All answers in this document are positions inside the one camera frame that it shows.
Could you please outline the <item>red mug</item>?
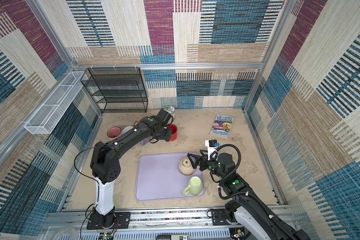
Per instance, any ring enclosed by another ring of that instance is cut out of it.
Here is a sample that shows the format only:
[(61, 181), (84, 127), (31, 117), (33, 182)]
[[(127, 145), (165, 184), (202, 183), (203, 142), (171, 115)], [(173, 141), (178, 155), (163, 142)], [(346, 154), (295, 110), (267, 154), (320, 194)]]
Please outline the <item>red mug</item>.
[(171, 129), (171, 138), (169, 139), (169, 142), (176, 140), (177, 136), (178, 136), (177, 126), (174, 124), (171, 124), (168, 126), (168, 128)]

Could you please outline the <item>lavender mug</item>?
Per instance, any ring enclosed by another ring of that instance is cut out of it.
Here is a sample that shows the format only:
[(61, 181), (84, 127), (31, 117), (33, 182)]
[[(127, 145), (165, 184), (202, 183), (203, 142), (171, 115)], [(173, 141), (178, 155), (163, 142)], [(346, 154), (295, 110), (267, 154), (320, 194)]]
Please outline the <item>lavender mug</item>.
[(147, 137), (147, 138), (144, 138), (143, 140), (140, 141), (140, 144), (142, 146), (146, 145), (147, 143), (149, 143), (151, 140), (151, 137)]

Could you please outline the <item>blue flowered mug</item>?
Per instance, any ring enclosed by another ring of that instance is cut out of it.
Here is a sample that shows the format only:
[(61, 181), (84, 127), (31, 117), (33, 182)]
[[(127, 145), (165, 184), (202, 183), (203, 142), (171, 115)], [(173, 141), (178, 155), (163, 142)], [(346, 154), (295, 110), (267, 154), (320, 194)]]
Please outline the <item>blue flowered mug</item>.
[(127, 126), (125, 128), (123, 128), (122, 130), (122, 135), (124, 135), (125, 133), (127, 133), (128, 131), (132, 130), (134, 127), (133, 126)]

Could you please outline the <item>pink patterned mug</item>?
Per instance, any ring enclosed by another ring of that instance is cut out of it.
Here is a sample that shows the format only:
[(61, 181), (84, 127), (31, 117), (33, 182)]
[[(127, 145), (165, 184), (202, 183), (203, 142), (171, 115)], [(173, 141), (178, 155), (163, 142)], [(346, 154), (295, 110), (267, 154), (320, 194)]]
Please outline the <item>pink patterned mug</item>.
[(122, 134), (122, 130), (120, 127), (112, 127), (107, 131), (107, 136), (110, 140), (114, 140), (118, 138)]

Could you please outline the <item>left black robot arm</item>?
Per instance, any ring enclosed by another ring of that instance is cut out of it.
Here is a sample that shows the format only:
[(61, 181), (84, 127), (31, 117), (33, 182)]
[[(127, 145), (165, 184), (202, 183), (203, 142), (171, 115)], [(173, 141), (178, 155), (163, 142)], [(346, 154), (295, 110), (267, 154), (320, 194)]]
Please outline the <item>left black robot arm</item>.
[(120, 137), (95, 144), (90, 167), (97, 184), (97, 197), (88, 229), (109, 229), (117, 223), (113, 192), (115, 180), (121, 173), (120, 158), (146, 138), (155, 143), (160, 140), (168, 142), (172, 135), (169, 125), (173, 121), (174, 117), (161, 109), (155, 116), (142, 118)]

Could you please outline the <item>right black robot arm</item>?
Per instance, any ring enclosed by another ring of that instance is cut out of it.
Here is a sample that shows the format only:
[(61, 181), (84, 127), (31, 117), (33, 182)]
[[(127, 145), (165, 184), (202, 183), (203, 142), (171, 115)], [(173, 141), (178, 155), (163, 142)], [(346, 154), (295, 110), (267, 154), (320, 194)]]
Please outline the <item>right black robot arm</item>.
[(225, 205), (225, 215), (230, 223), (238, 223), (247, 229), (257, 240), (308, 240), (303, 230), (295, 230), (278, 217), (255, 194), (249, 184), (237, 173), (241, 163), (240, 150), (225, 144), (205, 154), (187, 154), (194, 169), (208, 170), (211, 176), (220, 178), (218, 194), (220, 199), (229, 200)]

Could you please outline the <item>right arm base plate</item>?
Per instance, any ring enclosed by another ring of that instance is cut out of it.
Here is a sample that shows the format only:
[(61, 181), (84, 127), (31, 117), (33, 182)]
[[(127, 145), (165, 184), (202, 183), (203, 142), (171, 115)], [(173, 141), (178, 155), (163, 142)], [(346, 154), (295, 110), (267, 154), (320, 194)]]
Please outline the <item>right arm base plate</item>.
[(237, 225), (234, 213), (228, 209), (209, 209), (207, 216), (212, 219), (214, 226)]

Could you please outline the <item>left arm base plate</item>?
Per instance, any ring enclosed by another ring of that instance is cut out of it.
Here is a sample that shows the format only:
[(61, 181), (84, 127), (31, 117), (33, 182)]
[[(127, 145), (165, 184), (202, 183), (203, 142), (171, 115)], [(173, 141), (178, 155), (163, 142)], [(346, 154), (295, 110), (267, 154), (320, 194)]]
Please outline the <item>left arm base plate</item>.
[(94, 211), (90, 214), (87, 230), (127, 229), (130, 223), (130, 212), (113, 212), (106, 215)]

